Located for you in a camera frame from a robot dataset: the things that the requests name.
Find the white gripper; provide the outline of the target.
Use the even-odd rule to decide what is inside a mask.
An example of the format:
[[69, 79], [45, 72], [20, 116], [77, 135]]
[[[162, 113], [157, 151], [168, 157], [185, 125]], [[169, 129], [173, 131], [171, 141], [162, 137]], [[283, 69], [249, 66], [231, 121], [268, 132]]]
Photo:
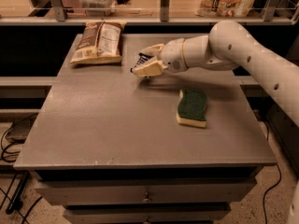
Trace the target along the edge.
[[156, 77], [160, 76], [164, 70], [171, 73], [185, 72], [187, 65], [183, 58], [184, 38], [172, 40], [167, 44], [156, 44], [146, 47], [139, 52], [139, 55], [146, 57], [159, 56], [160, 60], [148, 60], [132, 69], [132, 73], [137, 77]]

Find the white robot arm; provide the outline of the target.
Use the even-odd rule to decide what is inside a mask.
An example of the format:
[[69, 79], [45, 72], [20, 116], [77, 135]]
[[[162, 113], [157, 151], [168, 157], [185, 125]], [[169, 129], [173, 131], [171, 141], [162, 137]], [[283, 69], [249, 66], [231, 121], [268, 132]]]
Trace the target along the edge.
[[155, 77], [194, 67], [222, 71], [239, 66], [299, 126], [299, 66], [261, 45], [236, 21], [220, 21], [207, 35], [146, 47], [131, 72], [138, 77]]

